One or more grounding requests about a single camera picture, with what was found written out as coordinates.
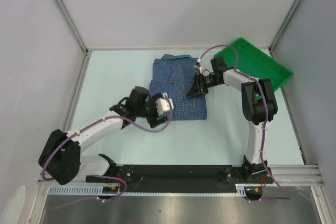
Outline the blue checkered long sleeve shirt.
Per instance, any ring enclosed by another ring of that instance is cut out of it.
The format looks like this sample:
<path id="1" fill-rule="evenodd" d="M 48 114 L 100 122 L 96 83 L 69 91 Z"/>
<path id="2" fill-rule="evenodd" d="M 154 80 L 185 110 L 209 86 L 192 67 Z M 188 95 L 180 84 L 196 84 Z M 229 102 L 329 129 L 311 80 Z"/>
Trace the blue checkered long sleeve shirt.
<path id="1" fill-rule="evenodd" d="M 149 94 L 167 93 L 173 102 L 173 121 L 194 121 L 207 119 L 205 97 L 187 98 L 186 95 L 198 73 L 194 66 L 197 58 L 190 55 L 165 54 L 155 59 L 152 66 L 152 80 Z"/>

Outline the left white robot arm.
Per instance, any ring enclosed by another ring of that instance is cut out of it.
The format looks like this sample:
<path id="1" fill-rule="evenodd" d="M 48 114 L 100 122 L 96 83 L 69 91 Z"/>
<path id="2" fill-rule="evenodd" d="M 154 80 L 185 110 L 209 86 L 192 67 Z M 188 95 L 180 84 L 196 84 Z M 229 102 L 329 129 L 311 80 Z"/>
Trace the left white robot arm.
<path id="1" fill-rule="evenodd" d="M 128 97 L 89 125 L 68 132 L 52 131 L 38 160 L 42 179 L 55 180 L 60 185 L 71 182 L 80 171 L 82 152 L 91 145 L 130 124 L 157 133 L 157 126 L 166 128 L 170 124 L 173 110 L 173 101 L 167 93 L 150 95 L 146 88 L 136 86 Z"/>

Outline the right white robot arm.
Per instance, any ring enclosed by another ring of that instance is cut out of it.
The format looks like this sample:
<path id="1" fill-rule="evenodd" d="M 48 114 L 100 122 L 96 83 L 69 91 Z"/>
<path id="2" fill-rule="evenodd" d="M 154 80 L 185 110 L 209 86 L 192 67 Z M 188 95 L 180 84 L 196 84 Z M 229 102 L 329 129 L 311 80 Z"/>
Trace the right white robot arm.
<path id="1" fill-rule="evenodd" d="M 205 76 L 194 75 L 187 98 L 208 94 L 208 89 L 225 84 L 241 92 L 242 111 L 249 123 L 248 147 L 243 158 L 241 174 L 244 181 L 258 183 L 268 174 L 265 144 L 270 122 L 278 112 L 270 79 L 251 77 L 237 68 L 229 67 L 223 58 L 211 60 L 213 71 Z"/>

